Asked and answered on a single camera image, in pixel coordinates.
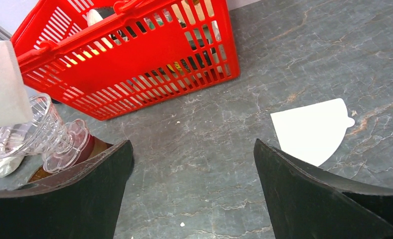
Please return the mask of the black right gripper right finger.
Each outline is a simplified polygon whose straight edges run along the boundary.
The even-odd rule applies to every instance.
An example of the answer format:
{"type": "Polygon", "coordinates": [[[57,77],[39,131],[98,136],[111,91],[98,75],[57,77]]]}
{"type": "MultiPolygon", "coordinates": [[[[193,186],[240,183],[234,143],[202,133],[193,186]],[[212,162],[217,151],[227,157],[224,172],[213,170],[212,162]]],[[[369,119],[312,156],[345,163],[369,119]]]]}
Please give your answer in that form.
{"type": "Polygon", "coordinates": [[[256,168],[278,239],[393,239],[393,189],[325,171],[257,139],[256,168]]]}

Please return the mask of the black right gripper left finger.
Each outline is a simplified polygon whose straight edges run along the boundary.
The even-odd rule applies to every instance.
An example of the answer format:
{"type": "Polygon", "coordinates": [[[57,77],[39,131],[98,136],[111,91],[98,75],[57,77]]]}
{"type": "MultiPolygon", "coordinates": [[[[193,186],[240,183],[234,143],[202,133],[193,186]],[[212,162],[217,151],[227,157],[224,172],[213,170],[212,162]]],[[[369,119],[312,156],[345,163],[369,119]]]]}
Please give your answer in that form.
{"type": "Polygon", "coordinates": [[[122,141],[64,171],[0,190],[0,239],[111,239],[133,146],[122,141]]]}

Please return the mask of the white paper coffee filter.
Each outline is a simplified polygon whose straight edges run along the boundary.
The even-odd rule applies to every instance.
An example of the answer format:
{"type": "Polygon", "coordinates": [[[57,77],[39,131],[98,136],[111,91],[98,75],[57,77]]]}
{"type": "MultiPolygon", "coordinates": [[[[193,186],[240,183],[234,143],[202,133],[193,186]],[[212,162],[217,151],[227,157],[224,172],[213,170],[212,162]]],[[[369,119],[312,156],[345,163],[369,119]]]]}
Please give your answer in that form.
{"type": "Polygon", "coordinates": [[[31,104],[13,45],[0,40],[0,127],[29,122],[31,104]]]}
{"type": "Polygon", "coordinates": [[[342,98],[271,114],[280,149],[314,166],[338,149],[355,120],[342,98]]]}

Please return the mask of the brown plastic coffee dripper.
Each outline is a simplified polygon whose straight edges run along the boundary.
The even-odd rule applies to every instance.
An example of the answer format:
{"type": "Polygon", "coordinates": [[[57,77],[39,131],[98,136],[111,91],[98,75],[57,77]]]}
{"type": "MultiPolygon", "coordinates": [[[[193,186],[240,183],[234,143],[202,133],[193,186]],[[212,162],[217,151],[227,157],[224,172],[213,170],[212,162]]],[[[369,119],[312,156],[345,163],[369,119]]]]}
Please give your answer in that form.
{"type": "Polygon", "coordinates": [[[43,167],[41,166],[33,173],[33,175],[28,180],[28,183],[32,183],[32,182],[44,179],[44,178],[49,177],[51,175],[52,175],[52,173],[46,172],[43,169],[43,167]]]}

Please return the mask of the clear glass coffee dripper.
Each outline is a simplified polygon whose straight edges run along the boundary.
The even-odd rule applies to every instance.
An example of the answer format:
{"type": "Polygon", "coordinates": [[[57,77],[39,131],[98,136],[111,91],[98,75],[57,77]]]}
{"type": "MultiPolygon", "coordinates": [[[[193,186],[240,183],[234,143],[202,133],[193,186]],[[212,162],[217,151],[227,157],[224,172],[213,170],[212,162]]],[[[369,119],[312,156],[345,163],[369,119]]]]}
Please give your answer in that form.
{"type": "Polygon", "coordinates": [[[31,121],[0,128],[0,158],[40,154],[48,173],[89,158],[95,138],[84,120],[64,123],[48,94],[32,96],[29,101],[31,121]]]}

